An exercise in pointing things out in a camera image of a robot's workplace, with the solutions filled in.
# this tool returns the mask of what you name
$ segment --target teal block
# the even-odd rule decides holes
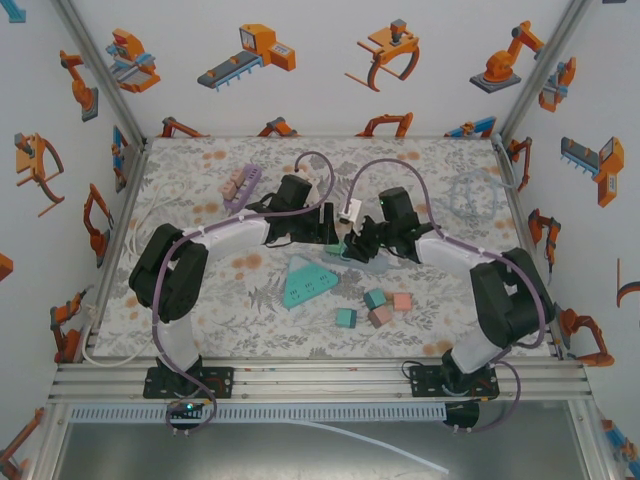
[[[387,303],[387,298],[382,290],[376,288],[364,294],[364,303],[367,304],[369,310],[375,310]]]
[[[331,255],[341,255],[344,250],[344,243],[340,241],[337,245],[325,245],[324,251]]]
[[[350,308],[339,308],[336,325],[343,328],[356,328],[356,311]]]

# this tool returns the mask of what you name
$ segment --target table surface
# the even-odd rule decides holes
[[[301,153],[314,150],[332,162],[336,184],[329,197],[339,205],[351,179],[366,162],[382,157],[406,160],[424,176],[433,202],[436,221],[451,235],[496,251],[519,245],[514,221],[503,188],[497,189],[497,210],[491,220],[463,220],[448,210],[448,192],[456,175],[483,169],[500,180],[497,159],[488,140],[459,139],[363,139],[363,138],[195,138],[156,139],[145,168],[130,220],[132,229],[149,208],[157,189],[168,181],[184,180],[189,189],[182,197],[155,209],[139,228],[138,250],[142,251],[159,225],[178,228],[209,225],[228,216],[217,192],[232,170],[247,163],[263,169],[251,197],[257,201],[275,192],[282,176],[293,169]],[[328,185],[329,171],[319,157],[303,160],[307,173],[319,180],[319,190]],[[385,189],[404,186],[422,221],[427,221],[421,189],[411,172],[398,165],[382,164],[362,176],[354,198],[363,200],[364,212],[382,220],[377,195]],[[168,184],[160,199],[179,190]],[[478,178],[471,191],[480,213],[491,211],[493,190]],[[458,198],[456,205],[466,203]],[[336,223],[339,236],[348,227]],[[264,246],[237,252],[209,266],[200,297],[190,312],[194,338],[207,357],[416,357],[439,356],[476,325],[473,294],[468,284],[429,265],[417,265],[385,253],[390,269],[371,274],[320,260],[323,247],[294,244],[286,248]],[[287,267],[293,255],[335,272],[338,286],[313,300],[287,310],[283,293]],[[133,354],[149,338],[151,314],[136,301],[127,281],[137,261],[123,249],[106,306],[94,355],[105,357]],[[413,310],[394,312],[393,320],[375,329],[367,319],[363,294],[374,288],[385,292],[410,292]],[[335,325],[338,308],[357,310],[355,329]],[[149,346],[145,355],[155,355]],[[514,349],[513,355],[549,355],[543,343],[534,350]]]

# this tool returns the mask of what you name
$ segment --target conveyor belt illustration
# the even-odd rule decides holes
[[[296,67],[295,51],[276,41],[276,32],[260,24],[240,27],[242,48],[239,53],[220,65],[207,70],[198,77],[198,83],[208,88],[220,90],[231,80],[240,78],[244,72],[251,73],[254,67],[274,64],[286,71]]]

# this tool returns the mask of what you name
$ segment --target wooden block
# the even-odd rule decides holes
[[[375,328],[380,328],[391,320],[391,312],[384,305],[369,312],[369,321]]]
[[[244,170],[241,168],[236,168],[233,172],[231,172],[231,177],[229,178],[236,187],[240,188],[244,183]]]
[[[394,293],[393,309],[397,312],[409,312],[413,309],[410,293]]]
[[[236,196],[236,192],[238,191],[238,189],[236,188],[236,184],[229,180],[223,186],[221,186],[218,191],[222,194],[222,198],[227,201],[231,201]]]

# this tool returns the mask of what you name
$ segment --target white wall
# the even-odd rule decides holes
[[[639,22],[638,2],[594,1],[561,58],[577,58],[568,98],[556,113],[535,105],[516,135],[518,140],[527,135],[533,139],[531,181],[521,194],[525,211],[538,207],[562,224],[550,289],[563,308],[593,316],[604,331],[616,363],[589,368],[589,379],[605,416],[636,444],[640,443],[639,295],[629,294],[621,308],[616,307],[616,259],[623,260],[623,284],[640,280]],[[597,185],[590,175],[560,159],[563,136],[596,152],[612,136],[620,139],[625,167],[618,174],[618,196],[605,208],[597,204]],[[572,348],[577,355],[595,351],[586,332],[572,338]]]
[[[59,51],[78,53],[51,2],[20,0],[27,22],[9,24],[0,11],[2,90],[0,96],[0,252],[14,262],[14,272],[0,282],[0,448],[46,401],[55,371],[55,343],[49,309],[62,305],[87,284],[99,282],[95,255],[82,223],[83,205],[93,182],[114,217],[125,191],[116,195],[111,158],[115,115],[104,96],[99,115],[83,123],[71,92],[71,76],[60,65]],[[79,67],[88,86],[89,70]],[[14,134],[39,133],[57,150],[65,172],[50,182],[65,200],[38,218],[49,201],[34,182],[16,182]],[[55,171],[45,155],[47,173]],[[97,208],[92,218],[102,230],[106,220]],[[95,290],[87,296],[95,298]]]
[[[104,49],[111,32],[136,35],[156,57],[162,80],[145,92],[123,96],[148,136],[164,117],[215,135],[256,135],[283,116],[300,134],[355,135],[372,117],[414,112],[410,135],[442,135],[466,121],[508,114],[524,81],[491,95],[469,83],[487,59],[506,49],[511,29],[525,20],[543,41],[552,33],[565,0],[382,0],[322,2],[274,0],[75,0],[94,41]],[[371,54],[356,45],[402,18],[420,37],[421,57],[404,82],[379,72],[376,93],[347,78],[366,78]],[[238,28],[262,23],[295,49],[297,68],[273,65],[243,74],[219,92],[197,83],[207,70],[241,50]],[[104,52],[105,61],[111,57]],[[525,80],[534,65],[523,49],[515,72]],[[393,127],[380,127],[391,133]]]

